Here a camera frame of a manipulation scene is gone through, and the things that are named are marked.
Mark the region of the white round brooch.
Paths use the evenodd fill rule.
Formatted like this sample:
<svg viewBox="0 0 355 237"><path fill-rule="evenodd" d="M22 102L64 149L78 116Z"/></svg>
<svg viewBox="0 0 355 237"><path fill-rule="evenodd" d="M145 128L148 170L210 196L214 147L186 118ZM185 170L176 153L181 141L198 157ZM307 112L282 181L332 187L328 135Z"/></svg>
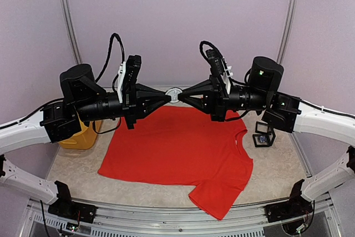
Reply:
<svg viewBox="0 0 355 237"><path fill-rule="evenodd" d="M169 101L169 103L171 103L171 104L175 104L175 103L179 102L178 96L180 93L182 93L182 89L178 88L178 87L169 88L165 92L165 94L171 98Z"/></svg>

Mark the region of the red t-shirt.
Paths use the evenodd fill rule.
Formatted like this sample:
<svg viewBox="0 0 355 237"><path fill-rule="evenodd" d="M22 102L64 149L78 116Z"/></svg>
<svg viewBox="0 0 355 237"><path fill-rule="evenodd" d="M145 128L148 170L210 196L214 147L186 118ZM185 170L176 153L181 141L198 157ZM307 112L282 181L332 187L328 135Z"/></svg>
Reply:
<svg viewBox="0 0 355 237"><path fill-rule="evenodd" d="M243 121L213 122L189 107L159 108L135 128L115 131L98 173L159 185L188 185L190 201L222 220L246 188L253 160Z"/></svg>

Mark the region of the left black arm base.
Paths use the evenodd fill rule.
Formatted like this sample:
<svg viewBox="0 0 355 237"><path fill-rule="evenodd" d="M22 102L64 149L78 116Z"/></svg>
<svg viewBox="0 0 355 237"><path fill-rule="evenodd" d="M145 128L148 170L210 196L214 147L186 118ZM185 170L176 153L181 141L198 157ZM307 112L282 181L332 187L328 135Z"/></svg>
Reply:
<svg viewBox="0 0 355 237"><path fill-rule="evenodd" d="M76 220L92 224L97 212L97 207L91 204L84 204L72 199L70 190L65 183L55 181L57 186L57 199L49 205L48 212L62 218Z"/></svg>

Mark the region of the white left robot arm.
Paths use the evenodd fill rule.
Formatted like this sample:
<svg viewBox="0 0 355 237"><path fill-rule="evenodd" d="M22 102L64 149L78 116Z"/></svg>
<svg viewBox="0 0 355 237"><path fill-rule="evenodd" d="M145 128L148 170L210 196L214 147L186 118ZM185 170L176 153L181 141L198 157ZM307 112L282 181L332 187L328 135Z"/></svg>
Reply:
<svg viewBox="0 0 355 237"><path fill-rule="evenodd" d="M35 112L1 125L1 186L19 190L46 204L54 204L65 217L78 209L69 188L59 181L47 181L12 164L5 154L35 144L59 143L82 129L105 119L124 118L128 129L138 119L170 102L169 95L137 83L140 63L123 70L122 86L116 93L99 86L89 64L75 65L60 74L62 99L51 100Z"/></svg>

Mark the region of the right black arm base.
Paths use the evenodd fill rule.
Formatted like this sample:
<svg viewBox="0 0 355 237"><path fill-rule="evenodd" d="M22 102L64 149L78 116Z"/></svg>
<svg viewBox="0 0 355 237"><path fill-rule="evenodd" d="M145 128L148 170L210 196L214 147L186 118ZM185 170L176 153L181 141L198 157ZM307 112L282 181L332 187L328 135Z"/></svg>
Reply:
<svg viewBox="0 0 355 237"><path fill-rule="evenodd" d="M304 181L304 179L301 179L293 185L288 200L265 206L269 223L295 218L314 211L312 202L301 197L301 187Z"/></svg>

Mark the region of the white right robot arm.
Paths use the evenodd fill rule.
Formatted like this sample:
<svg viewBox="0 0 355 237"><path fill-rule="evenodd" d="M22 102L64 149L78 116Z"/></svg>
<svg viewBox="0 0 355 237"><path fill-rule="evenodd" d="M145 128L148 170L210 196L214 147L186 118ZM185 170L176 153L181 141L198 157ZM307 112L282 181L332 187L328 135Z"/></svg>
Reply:
<svg viewBox="0 0 355 237"><path fill-rule="evenodd" d="M284 213L295 217L306 201L354 179L354 116L314 105L278 91L283 66L267 57L253 59L247 82L232 85L231 73L221 56L207 57L211 74L208 80L184 89L178 99L208 115L213 121L226 121L228 110L255 111L271 129L288 133L310 133L349 145L332 165L311 178L294 184Z"/></svg>

